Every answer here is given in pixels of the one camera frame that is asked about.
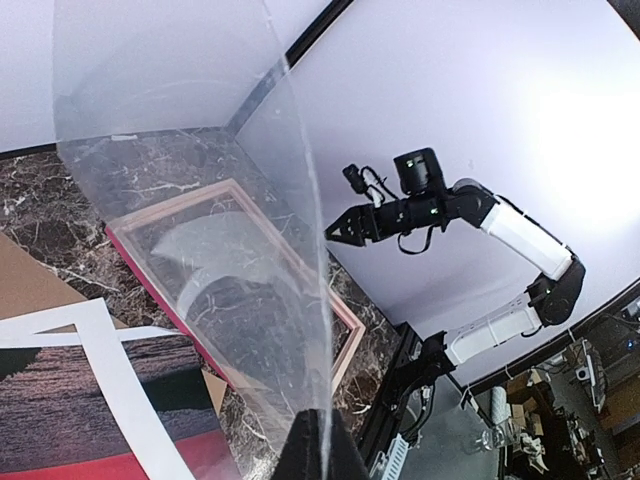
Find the plastic sheet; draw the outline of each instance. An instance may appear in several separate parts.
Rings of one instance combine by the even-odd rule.
[[[298,411],[330,408],[332,359],[317,188],[293,97],[261,117],[253,144],[226,128],[265,75],[288,81],[281,59],[260,2],[56,1],[58,153],[276,452]]]

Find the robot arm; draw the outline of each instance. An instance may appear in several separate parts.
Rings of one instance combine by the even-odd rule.
[[[379,242],[398,235],[400,245],[403,236],[428,227],[426,250],[431,230],[440,227],[444,232],[450,221],[461,218],[497,238],[541,271],[513,301],[456,331],[434,336],[441,343],[440,349],[433,348],[433,342],[425,341],[432,347],[429,352],[423,352],[423,356],[430,356],[431,363],[440,365],[430,376],[448,373],[473,356],[511,338],[533,334],[542,327],[559,325],[569,318],[585,275],[584,266],[569,247],[511,202],[494,195],[474,180],[460,180],[452,188],[446,188],[438,160],[429,148],[402,155],[394,162],[407,197],[400,199],[394,195],[390,202],[348,209],[326,230],[328,240],[365,246],[366,240]],[[358,193],[367,194],[367,189],[374,187],[371,177],[364,181],[354,165],[343,173]],[[375,180],[378,187],[388,191],[380,177],[375,175]],[[423,380],[418,383],[431,383],[428,379]]]

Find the dark marble surface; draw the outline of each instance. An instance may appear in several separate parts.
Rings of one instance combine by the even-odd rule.
[[[215,149],[209,142],[212,138]],[[162,199],[168,198],[198,188],[211,179],[232,176],[263,211],[270,212],[271,221],[297,252],[303,258],[309,258],[310,253],[304,250],[308,243],[304,241],[304,224],[292,221],[286,204],[280,202],[275,192],[260,179],[257,169],[247,168],[246,159],[242,162],[242,174],[237,170],[230,171],[237,165],[223,161],[225,155],[220,153],[221,145],[228,145],[230,150],[235,148],[233,142],[221,141],[220,132],[212,131],[178,132],[162,139],[149,137],[138,143],[114,145],[107,142],[104,148],[119,150],[108,155],[96,144],[80,146],[88,152],[85,156],[88,162],[84,166],[91,162],[113,161],[113,158],[123,159],[122,164],[114,165],[114,171],[119,172],[117,175],[106,178],[102,169],[95,169],[98,182],[85,183],[83,187],[89,197],[103,205],[103,217],[110,219],[153,204],[158,201],[158,195]],[[167,158],[173,161],[160,161]],[[158,170],[155,183],[154,177],[147,172],[137,175],[138,168]],[[191,177],[185,176],[185,171],[190,172]],[[110,197],[107,186],[129,190],[130,195],[124,199]],[[106,238],[105,225],[55,154],[0,160],[0,192],[3,197],[0,229],[34,258],[88,298],[104,297],[111,313],[128,325],[153,324],[173,328]],[[380,311],[332,257],[329,259],[329,283],[367,327],[334,395],[335,406],[355,434],[374,399],[398,337]],[[344,335],[345,332],[336,329],[335,342],[344,341]],[[268,478],[277,456],[264,440],[254,412],[237,394],[231,392],[226,396],[221,423],[245,478]]]

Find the white panel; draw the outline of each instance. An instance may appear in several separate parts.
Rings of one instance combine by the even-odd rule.
[[[373,165],[399,192],[392,158],[431,146],[450,185],[471,177],[506,195],[582,258],[572,321],[640,276],[640,43],[604,0],[356,2],[294,81],[326,225],[365,201],[344,166]],[[423,337],[487,314],[538,273],[461,221],[417,258],[393,240],[332,250],[393,322]],[[562,328],[457,376],[478,378]]]
[[[313,21],[328,3],[327,0],[307,0],[295,2],[291,0],[266,0],[267,9],[271,14],[276,34],[283,42],[283,48],[290,46],[297,36]],[[56,141],[53,127],[52,113],[52,31],[53,31],[53,0],[7,0],[2,4],[0,15],[0,152],[26,148],[34,145],[54,143]],[[176,2],[182,8],[183,3]],[[105,20],[109,19],[108,12],[115,12],[113,2],[95,5],[103,10]],[[137,20],[131,17],[127,8],[120,9],[118,15],[122,18],[121,28],[129,28]],[[236,33],[242,30],[240,25],[232,25]],[[94,40],[100,38],[112,39],[111,30],[107,35],[99,25],[86,25],[87,31],[93,32]],[[126,37],[119,38],[121,43]],[[77,71],[69,72],[69,82],[78,71],[86,71],[89,67],[96,67],[105,58],[98,54],[100,48],[85,48],[84,52],[73,52],[77,56]],[[200,55],[211,55],[206,48]],[[257,51],[255,60],[249,70],[255,73],[246,85],[233,83],[233,91],[226,97],[228,117],[234,107],[246,97],[254,84],[260,79],[259,72],[266,71],[277,58],[273,52]]]

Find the picture frame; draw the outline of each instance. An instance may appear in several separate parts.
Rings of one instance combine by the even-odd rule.
[[[142,265],[141,263],[144,263],[144,260],[136,260],[129,254],[129,251],[133,249],[133,245],[127,245],[126,240],[131,236],[132,232],[135,232],[138,229],[152,225],[155,222],[160,222],[164,218],[179,214],[182,211],[186,211],[187,209],[204,202],[211,202],[217,198],[223,197],[232,198],[241,210],[246,212],[249,218],[260,228],[269,242],[277,248],[292,270],[300,275],[302,279],[306,279],[310,283],[313,283],[313,279],[316,278],[317,273],[305,264],[295,250],[283,238],[282,234],[275,228],[273,223],[271,223],[271,221],[263,214],[251,197],[242,189],[238,182],[232,178],[192,190],[115,219],[109,222],[106,233],[138,280],[141,281],[154,300],[156,300],[160,307],[169,316],[171,321],[183,333],[190,335],[193,338],[198,351],[233,387],[234,379],[228,378],[228,376],[224,375],[221,369],[217,366],[215,359],[211,357],[202,345],[200,345],[198,340],[194,338],[189,327],[181,320],[177,312],[170,307],[170,302],[167,299],[166,293],[163,294],[155,287],[162,283],[153,272],[153,269],[149,268],[148,265]],[[349,309],[340,296],[331,289],[326,282],[323,281],[323,283],[335,318],[339,320],[340,325],[343,325],[348,332],[339,351],[334,355],[331,372],[331,391],[335,392],[344,377],[356,350],[358,349],[358,345],[366,332],[366,327]]]

